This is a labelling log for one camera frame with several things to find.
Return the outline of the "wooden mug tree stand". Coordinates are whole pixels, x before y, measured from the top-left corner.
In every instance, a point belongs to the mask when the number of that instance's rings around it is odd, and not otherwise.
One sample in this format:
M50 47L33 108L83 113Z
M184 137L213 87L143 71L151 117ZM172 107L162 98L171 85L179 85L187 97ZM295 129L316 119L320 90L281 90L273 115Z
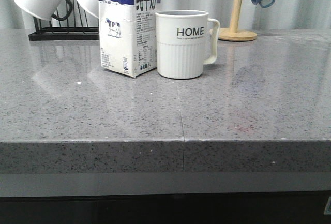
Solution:
M255 32L238 29L241 6L242 0L233 0L230 26L219 30L218 39L237 42L256 40L257 34Z

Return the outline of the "white HOME mug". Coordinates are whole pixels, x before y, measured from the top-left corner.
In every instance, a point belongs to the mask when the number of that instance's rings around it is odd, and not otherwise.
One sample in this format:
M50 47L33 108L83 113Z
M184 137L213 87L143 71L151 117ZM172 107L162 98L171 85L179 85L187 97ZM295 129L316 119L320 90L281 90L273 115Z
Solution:
M199 10L155 13L157 72L170 79L192 79L218 56L220 22Z

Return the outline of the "white blue milk carton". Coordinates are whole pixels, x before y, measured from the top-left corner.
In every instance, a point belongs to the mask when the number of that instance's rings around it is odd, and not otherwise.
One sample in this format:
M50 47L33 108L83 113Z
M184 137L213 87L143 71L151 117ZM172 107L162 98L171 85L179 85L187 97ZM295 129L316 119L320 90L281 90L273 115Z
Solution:
M135 78L157 66L161 0L99 0L101 66Z

